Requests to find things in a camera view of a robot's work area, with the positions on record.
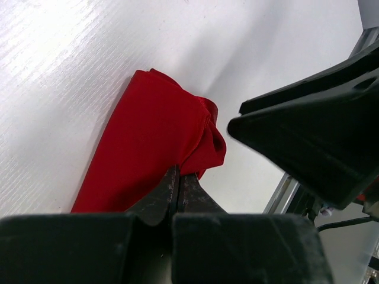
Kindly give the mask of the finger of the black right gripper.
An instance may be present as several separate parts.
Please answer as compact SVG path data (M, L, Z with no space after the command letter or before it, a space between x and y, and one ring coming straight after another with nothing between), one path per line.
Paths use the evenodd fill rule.
M303 96L343 85L378 69L378 44L372 44L356 55L327 70L242 103L239 113L245 115Z
M232 119L228 133L335 208L378 176L378 70Z

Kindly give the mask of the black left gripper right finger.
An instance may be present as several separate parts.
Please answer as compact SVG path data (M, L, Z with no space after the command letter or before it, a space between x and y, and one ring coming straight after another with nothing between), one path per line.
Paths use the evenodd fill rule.
M173 283L332 283L319 234L294 214L228 214L181 179L172 219Z

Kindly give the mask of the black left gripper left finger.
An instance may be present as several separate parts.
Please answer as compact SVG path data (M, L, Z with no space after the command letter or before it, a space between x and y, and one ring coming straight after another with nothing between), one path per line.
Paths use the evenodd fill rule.
M180 174L126 212L1 219L2 283L170 283Z

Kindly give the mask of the red cloth napkin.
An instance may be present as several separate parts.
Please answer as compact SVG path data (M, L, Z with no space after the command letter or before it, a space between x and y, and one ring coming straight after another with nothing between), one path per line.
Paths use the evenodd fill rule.
M72 212L121 212L147 195L166 171L201 177L221 166L226 142L218 109L155 70L138 70L108 120Z

